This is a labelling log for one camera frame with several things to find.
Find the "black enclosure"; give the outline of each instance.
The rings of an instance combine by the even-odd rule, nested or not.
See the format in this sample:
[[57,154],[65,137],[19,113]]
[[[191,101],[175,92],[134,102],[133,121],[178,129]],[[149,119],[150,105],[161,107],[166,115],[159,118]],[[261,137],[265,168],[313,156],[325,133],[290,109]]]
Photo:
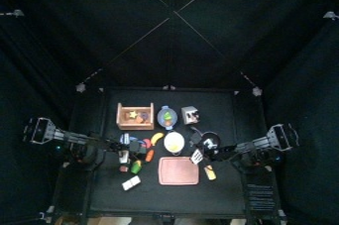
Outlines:
[[[98,201],[107,192],[97,184],[89,194],[83,181],[93,175],[65,173],[59,182],[70,188],[57,187],[59,144],[23,143],[23,131],[29,119],[43,116],[62,129],[118,135],[119,100],[145,106],[154,98],[157,109],[167,99],[178,110],[199,104],[202,127],[216,127],[233,144],[290,123],[301,147],[276,171],[282,209],[292,224],[338,224],[338,15],[339,0],[0,0],[0,223],[45,223],[39,213],[57,191],[62,209],[130,214]],[[228,117],[216,121],[210,111]],[[186,133],[183,122],[179,129]],[[242,178],[225,166],[234,195],[213,193],[217,213],[194,205],[187,213],[245,217]],[[111,180],[106,169],[107,163],[95,176]],[[135,206],[146,215],[157,208],[166,209]]]

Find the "wooden crate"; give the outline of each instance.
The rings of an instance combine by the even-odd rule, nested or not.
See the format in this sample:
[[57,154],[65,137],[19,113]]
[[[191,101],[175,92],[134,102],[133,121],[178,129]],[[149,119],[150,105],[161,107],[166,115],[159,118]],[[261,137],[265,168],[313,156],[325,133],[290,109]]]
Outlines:
[[150,107],[123,107],[118,103],[117,125],[121,130],[154,130],[154,104]]

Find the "black wall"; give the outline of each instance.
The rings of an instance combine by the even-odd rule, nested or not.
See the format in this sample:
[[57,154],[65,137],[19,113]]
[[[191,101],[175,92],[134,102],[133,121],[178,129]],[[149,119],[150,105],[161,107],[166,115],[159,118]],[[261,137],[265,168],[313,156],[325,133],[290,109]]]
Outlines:
[[292,123],[301,147],[280,171],[286,211],[301,224],[339,220],[339,22],[329,21],[265,93],[269,124]]
[[19,20],[5,17],[0,22],[2,224],[37,216],[51,204],[58,151],[54,145],[23,143],[23,132],[30,118],[38,116],[69,127],[74,87]]

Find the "black table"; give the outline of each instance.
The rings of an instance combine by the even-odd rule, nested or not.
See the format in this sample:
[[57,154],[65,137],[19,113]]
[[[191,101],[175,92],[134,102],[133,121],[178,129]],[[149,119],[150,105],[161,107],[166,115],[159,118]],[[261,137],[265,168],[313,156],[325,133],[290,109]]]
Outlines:
[[[262,103],[252,90],[193,90],[107,88],[103,93],[89,92],[81,96],[75,108],[71,131],[87,134],[98,132],[110,139],[119,139],[125,131],[117,126],[118,103],[129,107],[155,107],[155,130],[129,131],[130,135],[151,138],[158,132],[166,133],[157,122],[157,113],[163,105],[169,105],[179,116],[175,131],[186,138],[183,157],[190,157],[193,149],[189,140],[194,131],[182,119],[182,107],[195,106],[202,121],[195,127],[202,131],[213,131],[222,138],[222,145],[252,141],[266,134],[262,115]],[[119,172],[118,154],[102,154],[102,164],[93,172],[65,172],[63,184],[69,184],[59,192],[59,209],[81,211],[86,217],[98,216],[154,216],[171,214],[175,217],[242,218],[246,217],[246,202],[240,172],[230,162],[213,162],[218,179],[210,181],[201,166],[199,184],[161,185],[158,165],[162,157],[171,157],[163,141],[155,148],[155,157],[143,166],[139,173],[142,183],[123,190],[122,183],[134,177],[133,173]]]

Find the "small box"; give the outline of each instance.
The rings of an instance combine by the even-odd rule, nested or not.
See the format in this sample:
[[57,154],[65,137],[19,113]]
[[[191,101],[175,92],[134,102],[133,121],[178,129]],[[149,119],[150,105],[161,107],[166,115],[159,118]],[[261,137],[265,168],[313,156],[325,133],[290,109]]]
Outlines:
[[199,122],[199,110],[194,106],[182,108],[182,114],[186,125]]
[[154,104],[150,107],[123,107],[118,103],[117,125],[121,130],[154,130]]

